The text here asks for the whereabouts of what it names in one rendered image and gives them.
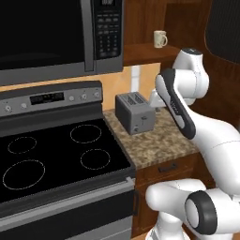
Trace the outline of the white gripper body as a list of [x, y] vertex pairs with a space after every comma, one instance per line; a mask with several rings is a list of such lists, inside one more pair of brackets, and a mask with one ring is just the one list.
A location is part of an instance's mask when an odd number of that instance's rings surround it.
[[158, 92], [156, 89], [153, 89], [150, 94], [149, 105], [152, 108], [164, 108], [165, 107], [165, 103], [162, 100], [162, 98], [158, 95]]

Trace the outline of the grey toaster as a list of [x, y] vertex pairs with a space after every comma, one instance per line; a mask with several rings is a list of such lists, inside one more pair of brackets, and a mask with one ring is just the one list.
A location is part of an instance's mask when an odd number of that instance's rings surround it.
[[155, 109], [139, 92], [115, 96], [115, 116], [129, 135], [154, 129]]

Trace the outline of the cream mug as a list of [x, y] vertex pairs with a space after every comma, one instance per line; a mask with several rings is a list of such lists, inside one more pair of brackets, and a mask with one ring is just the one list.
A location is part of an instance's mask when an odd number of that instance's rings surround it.
[[156, 30], [154, 32], [154, 47], [163, 48], [168, 44], [166, 32], [163, 30]]

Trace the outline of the wooden drawer front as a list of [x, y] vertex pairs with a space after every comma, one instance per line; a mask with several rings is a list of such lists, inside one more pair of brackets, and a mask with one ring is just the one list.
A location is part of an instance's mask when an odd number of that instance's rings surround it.
[[[189, 178], [192, 175], [197, 158], [198, 154], [195, 153], [139, 169], [136, 172], [135, 186], [149, 186], [159, 181]], [[158, 167], [168, 167], [172, 163], [176, 163], [178, 168], [169, 172], [158, 172]]]

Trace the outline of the wooden door with dark panel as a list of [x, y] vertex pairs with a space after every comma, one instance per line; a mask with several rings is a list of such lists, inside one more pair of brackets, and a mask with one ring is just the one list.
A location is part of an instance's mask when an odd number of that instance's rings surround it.
[[240, 0], [171, 0], [164, 28], [172, 46], [203, 53], [210, 85], [192, 109], [239, 127]]

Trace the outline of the black and grey stove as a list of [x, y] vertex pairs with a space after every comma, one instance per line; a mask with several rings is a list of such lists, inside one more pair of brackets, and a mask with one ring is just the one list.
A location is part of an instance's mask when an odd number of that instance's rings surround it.
[[0, 92], [0, 218], [135, 179], [102, 100], [99, 81]]

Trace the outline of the wooden base cupboard door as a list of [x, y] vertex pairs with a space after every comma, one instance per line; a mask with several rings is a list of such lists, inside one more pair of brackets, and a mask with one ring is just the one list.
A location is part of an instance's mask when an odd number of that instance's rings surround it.
[[142, 233], [148, 232], [157, 222], [158, 212], [152, 210], [146, 203], [145, 191], [148, 185], [136, 186], [139, 191], [139, 212], [138, 216], [133, 216], [131, 236], [136, 237]]

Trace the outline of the grey microwave oven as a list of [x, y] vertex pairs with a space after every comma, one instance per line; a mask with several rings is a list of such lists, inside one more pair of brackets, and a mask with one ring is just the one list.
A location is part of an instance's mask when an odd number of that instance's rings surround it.
[[0, 0], [0, 86], [119, 72], [125, 0], [91, 0], [94, 70], [80, 0]]

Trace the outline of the black oven door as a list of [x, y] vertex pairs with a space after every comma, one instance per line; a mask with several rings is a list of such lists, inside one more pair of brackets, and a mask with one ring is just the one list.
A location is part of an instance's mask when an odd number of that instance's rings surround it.
[[0, 232], [0, 240], [130, 240], [134, 191]]

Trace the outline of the open wooden wall cabinet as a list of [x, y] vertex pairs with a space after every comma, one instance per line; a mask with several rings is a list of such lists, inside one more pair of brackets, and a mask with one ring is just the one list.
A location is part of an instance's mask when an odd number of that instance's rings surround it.
[[[169, 68], [182, 48], [206, 52], [205, 28], [212, 0], [126, 0], [124, 66], [160, 63]], [[154, 47], [154, 32], [168, 44]]]

